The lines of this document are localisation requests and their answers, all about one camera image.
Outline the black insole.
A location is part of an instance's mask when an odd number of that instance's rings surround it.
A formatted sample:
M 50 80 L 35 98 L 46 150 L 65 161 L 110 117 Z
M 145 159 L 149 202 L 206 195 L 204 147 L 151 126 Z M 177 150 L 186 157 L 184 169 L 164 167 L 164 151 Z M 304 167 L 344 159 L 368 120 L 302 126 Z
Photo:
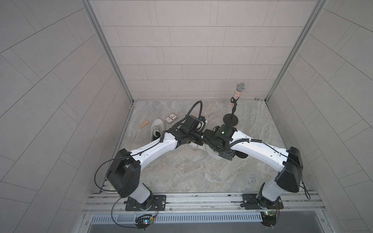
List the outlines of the black insole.
M 248 154 L 243 153 L 243 152 L 240 152 L 240 151 L 238 151 L 238 150 L 235 151 L 235 155 L 236 155 L 237 157 L 241 158 L 241 159 L 245 159 L 245 158 L 248 157 Z

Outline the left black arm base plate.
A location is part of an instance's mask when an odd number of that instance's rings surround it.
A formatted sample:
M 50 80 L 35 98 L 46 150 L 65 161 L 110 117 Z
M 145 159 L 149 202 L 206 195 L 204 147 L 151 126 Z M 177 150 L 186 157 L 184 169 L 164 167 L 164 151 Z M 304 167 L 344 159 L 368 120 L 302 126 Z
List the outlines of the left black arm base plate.
M 166 195 L 151 194 L 144 203 L 139 203 L 135 199 L 128 197 L 127 201 L 125 202 L 125 211 L 164 211 L 166 198 Z

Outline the white sneaker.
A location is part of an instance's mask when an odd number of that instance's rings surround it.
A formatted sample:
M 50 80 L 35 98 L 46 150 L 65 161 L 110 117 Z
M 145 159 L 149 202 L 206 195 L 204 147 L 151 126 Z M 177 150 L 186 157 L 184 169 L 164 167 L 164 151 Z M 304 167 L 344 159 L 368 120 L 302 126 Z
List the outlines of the white sneaker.
M 219 156 L 219 154 L 215 151 L 213 151 L 207 144 L 198 145 L 195 143 L 190 143 L 189 144 L 194 150 L 203 150 L 205 151 L 209 156 L 211 156 L 215 160 L 221 160 L 222 157 Z
M 155 141 L 158 138 L 161 138 L 163 131 L 165 130 L 165 124 L 162 119 L 156 119 L 151 126 L 150 130 L 150 140 Z

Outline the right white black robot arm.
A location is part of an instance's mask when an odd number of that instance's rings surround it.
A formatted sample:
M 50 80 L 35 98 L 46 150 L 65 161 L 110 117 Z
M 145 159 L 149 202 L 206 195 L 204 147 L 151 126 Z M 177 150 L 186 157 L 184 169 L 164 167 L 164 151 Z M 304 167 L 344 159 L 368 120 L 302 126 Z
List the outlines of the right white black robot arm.
M 297 148 L 271 146 L 225 124 L 217 130 L 206 130 L 202 133 L 201 140 L 221 157 L 251 156 L 277 171 L 276 176 L 263 183 L 255 198 L 260 208 L 277 206 L 275 202 L 285 192 L 299 192 L 303 181 L 303 162 Z

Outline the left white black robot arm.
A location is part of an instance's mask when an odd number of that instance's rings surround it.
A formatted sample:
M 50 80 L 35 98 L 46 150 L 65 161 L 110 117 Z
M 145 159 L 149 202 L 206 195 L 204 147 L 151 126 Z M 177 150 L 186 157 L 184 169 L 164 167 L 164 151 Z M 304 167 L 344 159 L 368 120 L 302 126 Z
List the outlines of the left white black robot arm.
M 141 210 L 148 210 L 155 205 L 154 194 L 144 184 L 140 183 L 141 171 L 163 154 L 172 151 L 183 144 L 200 142 L 197 138 L 206 125 L 203 116 L 185 116 L 168 130 L 162 130 L 156 140 L 132 151 L 121 149 L 115 158 L 103 164 L 110 163 L 106 179 L 121 198 L 136 201 Z

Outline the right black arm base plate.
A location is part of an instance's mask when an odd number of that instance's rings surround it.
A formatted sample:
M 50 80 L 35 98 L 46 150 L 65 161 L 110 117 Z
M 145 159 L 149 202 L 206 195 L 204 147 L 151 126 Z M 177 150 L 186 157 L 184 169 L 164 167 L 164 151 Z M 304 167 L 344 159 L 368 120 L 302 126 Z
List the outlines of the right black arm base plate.
M 245 208 L 245 210 L 278 210 L 284 208 L 280 197 L 271 202 L 265 198 L 259 200 L 256 196 L 257 194 L 242 194 L 243 203 L 240 204 L 240 207 Z

